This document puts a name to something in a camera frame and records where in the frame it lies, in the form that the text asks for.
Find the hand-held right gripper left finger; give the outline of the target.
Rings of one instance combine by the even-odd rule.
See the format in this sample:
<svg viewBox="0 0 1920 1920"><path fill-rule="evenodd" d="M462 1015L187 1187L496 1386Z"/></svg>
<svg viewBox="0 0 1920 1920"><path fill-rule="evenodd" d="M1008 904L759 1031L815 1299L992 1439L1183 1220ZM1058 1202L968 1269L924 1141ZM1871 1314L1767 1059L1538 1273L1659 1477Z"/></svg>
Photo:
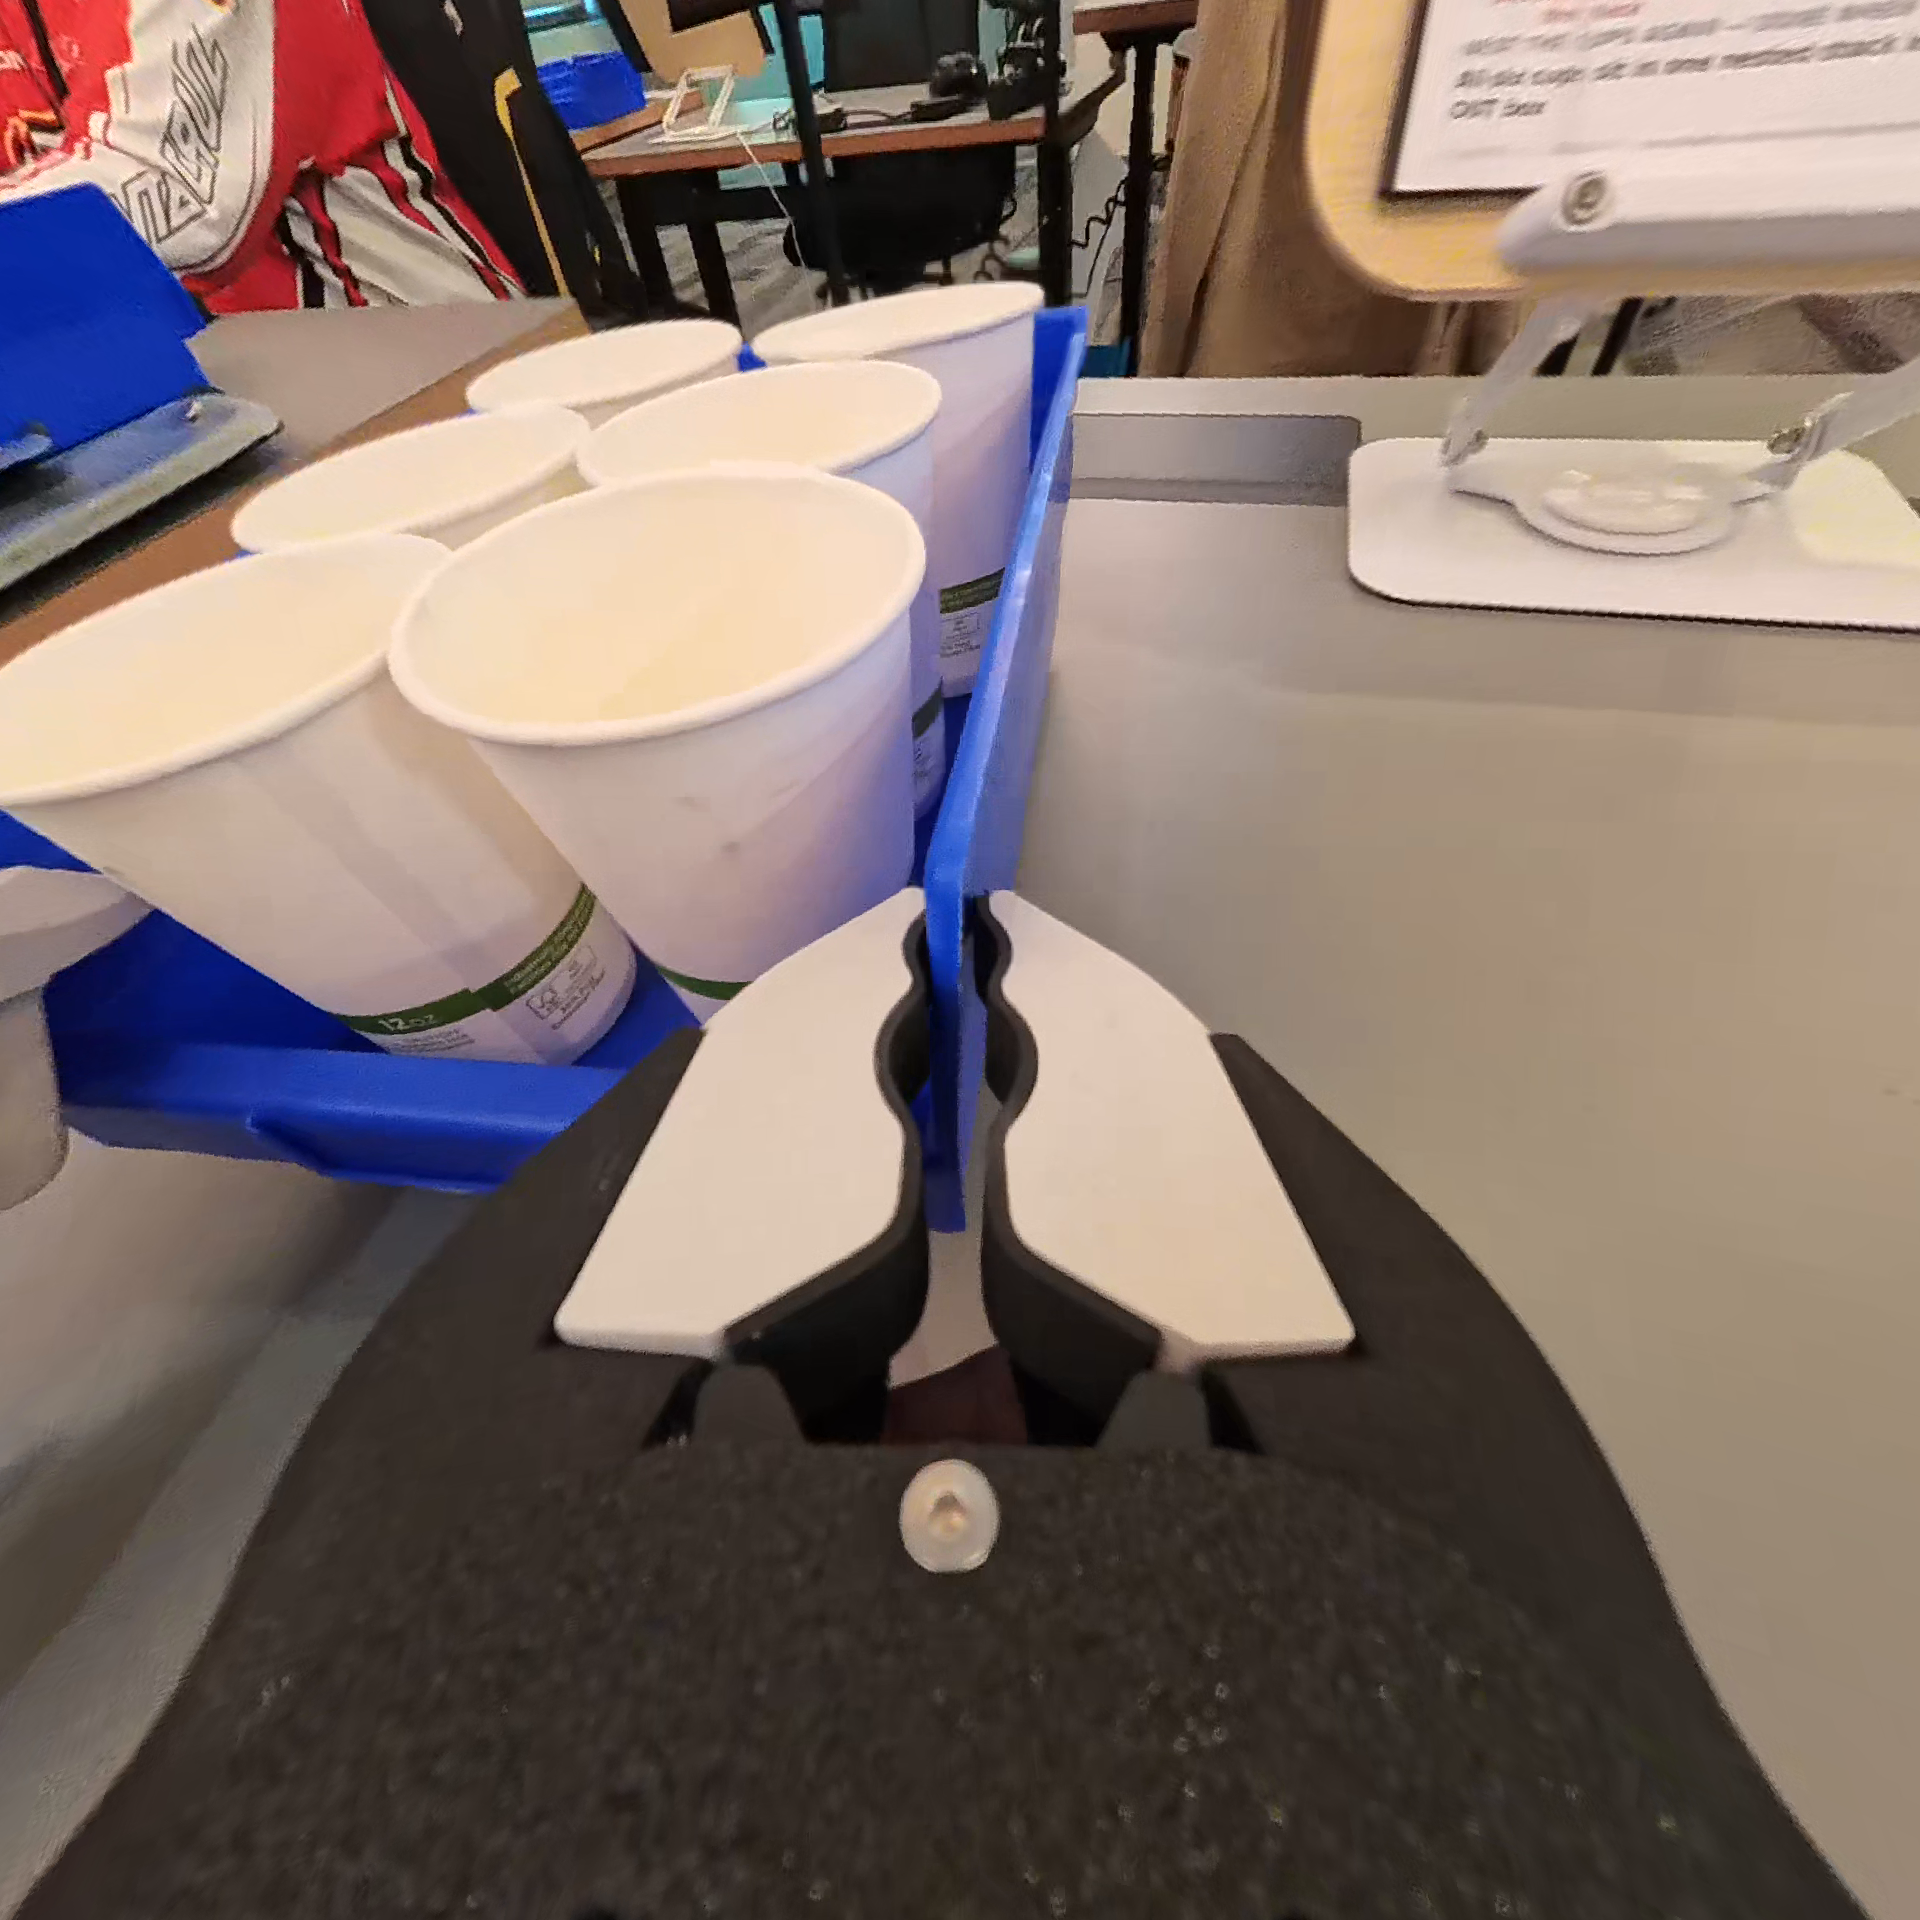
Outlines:
<svg viewBox="0 0 1920 1920"><path fill-rule="evenodd" d="M560 1344L759 1367L815 1431L886 1400L928 1304L924 914L904 888L707 1021Z"/></svg>

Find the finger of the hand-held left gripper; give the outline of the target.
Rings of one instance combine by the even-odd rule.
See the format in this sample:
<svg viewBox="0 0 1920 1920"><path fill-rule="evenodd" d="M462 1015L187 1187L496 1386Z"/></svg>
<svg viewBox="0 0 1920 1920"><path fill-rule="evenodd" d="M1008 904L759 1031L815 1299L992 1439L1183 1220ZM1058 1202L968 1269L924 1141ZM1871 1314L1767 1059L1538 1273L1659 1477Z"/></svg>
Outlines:
<svg viewBox="0 0 1920 1920"><path fill-rule="evenodd" d="M3 1001L43 992L146 917L146 901L95 872L3 868Z"/></svg>

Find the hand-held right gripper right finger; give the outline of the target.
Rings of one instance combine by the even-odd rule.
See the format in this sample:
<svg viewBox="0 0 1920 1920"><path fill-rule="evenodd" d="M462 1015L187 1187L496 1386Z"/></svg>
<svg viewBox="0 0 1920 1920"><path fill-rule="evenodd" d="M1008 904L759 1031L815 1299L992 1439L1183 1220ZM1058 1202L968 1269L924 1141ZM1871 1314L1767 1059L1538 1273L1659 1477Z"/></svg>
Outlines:
<svg viewBox="0 0 1920 1920"><path fill-rule="evenodd" d="M1150 1377L1345 1356L1353 1317L1222 1037L1014 891L978 919L982 1299L1043 1429L1100 1434Z"/></svg>

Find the group of white paper cups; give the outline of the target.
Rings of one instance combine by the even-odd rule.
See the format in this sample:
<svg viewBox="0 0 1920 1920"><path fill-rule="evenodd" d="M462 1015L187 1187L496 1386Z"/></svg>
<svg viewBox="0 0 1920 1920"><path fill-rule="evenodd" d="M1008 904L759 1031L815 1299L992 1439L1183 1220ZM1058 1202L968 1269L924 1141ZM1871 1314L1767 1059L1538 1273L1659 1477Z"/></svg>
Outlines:
<svg viewBox="0 0 1920 1920"><path fill-rule="evenodd" d="M230 561L3 676L6 812L362 1040L575 1065L639 954L388 652L451 552L364 536Z"/></svg>

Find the blue plastic bin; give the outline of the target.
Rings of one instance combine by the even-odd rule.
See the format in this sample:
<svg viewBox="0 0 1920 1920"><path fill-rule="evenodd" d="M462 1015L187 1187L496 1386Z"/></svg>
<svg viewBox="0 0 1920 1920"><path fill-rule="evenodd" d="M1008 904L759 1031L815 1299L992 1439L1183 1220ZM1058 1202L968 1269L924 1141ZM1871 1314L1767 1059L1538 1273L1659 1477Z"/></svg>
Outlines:
<svg viewBox="0 0 1920 1920"><path fill-rule="evenodd" d="M919 829L928 904L931 1069L914 1113L932 1223L961 1197L986 1075L972 908L1011 889L1047 706L1089 314L1044 309L1034 347L1031 474L1014 570L956 725L939 817ZM65 1123L100 1145L291 1164L335 1181L492 1193L660 1045L694 1029L640 964L628 1010L571 1067L403 1061L162 914L55 977L46 1021Z"/></svg>
<svg viewBox="0 0 1920 1920"><path fill-rule="evenodd" d="M95 183L3 205L3 468L57 458L206 383L194 297Z"/></svg>

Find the person's right hand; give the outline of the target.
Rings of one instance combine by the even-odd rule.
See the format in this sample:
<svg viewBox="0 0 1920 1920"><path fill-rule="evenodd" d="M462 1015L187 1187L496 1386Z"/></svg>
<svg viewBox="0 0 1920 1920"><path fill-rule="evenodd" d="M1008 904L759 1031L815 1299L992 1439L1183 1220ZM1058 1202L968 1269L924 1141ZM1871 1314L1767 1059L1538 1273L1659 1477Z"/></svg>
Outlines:
<svg viewBox="0 0 1920 1920"><path fill-rule="evenodd" d="M990 1346L937 1375L889 1388L881 1440L888 1448L1018 1449L1028 1440L1018 1375Z"/></svg>

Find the grey pouch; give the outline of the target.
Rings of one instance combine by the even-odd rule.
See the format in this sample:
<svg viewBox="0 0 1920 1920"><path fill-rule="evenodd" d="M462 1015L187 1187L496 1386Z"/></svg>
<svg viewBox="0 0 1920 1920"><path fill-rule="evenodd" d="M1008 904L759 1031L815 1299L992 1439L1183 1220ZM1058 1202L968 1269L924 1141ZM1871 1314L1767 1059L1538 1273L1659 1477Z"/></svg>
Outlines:
<svg viewBox="0 0 1920 1920"><path fill-rule="evenodd" d="M57 567L280 433L265 402L201 389L70 448L55 448L46 435L6 448L3 589Z"/></svg>

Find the wood-edged table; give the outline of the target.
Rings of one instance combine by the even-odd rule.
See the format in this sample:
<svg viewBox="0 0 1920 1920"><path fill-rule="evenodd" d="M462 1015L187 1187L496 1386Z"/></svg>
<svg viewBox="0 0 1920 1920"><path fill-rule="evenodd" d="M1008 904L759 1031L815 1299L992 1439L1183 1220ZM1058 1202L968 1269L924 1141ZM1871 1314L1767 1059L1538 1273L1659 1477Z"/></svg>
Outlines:
<svg viewBox="0 0 1920 1920"><path fill-rule="evenodd" d="M465 410L492 365L582 339L567 300L233 316L194 355L224 393L265 405L280 435L178 496L6 589L3 661L144 589L233 561L232 519L271 480L391 429Z"/></svg>

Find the tan cloth cover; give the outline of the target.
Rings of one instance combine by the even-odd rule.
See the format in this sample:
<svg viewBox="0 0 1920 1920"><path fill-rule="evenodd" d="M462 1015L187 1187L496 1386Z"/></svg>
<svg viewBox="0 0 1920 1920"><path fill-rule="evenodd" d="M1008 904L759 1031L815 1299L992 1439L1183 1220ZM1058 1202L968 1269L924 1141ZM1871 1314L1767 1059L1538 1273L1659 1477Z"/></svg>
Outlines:
<svg viewBox="0 0 1920 1920"><path fill-rule="evenodd" d="M1420 304L1359 276L1307 195L1320 2L1204 2L1168 170L1143 378L1468 378L1519 304Z"/></svg>

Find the wood-top desk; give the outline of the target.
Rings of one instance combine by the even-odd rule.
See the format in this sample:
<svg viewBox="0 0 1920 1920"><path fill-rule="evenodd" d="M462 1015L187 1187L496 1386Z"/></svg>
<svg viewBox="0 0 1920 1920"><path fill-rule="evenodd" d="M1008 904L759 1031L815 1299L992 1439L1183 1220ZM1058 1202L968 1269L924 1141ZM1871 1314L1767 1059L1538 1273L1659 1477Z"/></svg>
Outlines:
<svg viewBox="0 0 1920 1920"><path fill-rule="evenodd" d="M817 99L831 212L855 297L924 283L1031 280L1047 304L1100 287L1097 224L1126 164L1097 135L1121 71L1080 67L1057 115L992 120L983 104L918 120L918 87ZM655 314L714 317L752 339L827 300L803 151L782 100L745 104L715 138L660 143L639 116L585 155L615 201Z"/></svg>

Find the printed instruction sheet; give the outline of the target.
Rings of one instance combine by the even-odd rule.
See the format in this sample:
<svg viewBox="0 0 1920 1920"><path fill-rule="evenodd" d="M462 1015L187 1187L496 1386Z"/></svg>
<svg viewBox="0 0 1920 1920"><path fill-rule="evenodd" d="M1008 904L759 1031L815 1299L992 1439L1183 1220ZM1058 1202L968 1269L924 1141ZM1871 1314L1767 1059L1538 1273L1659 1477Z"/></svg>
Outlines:
<svg viewBox="0 0 1920 1920"><path fill-rule="evenodd" d="M1915 2L1430 2L1391 200L1522 195L1577 155L1915 135Z"/></svg>

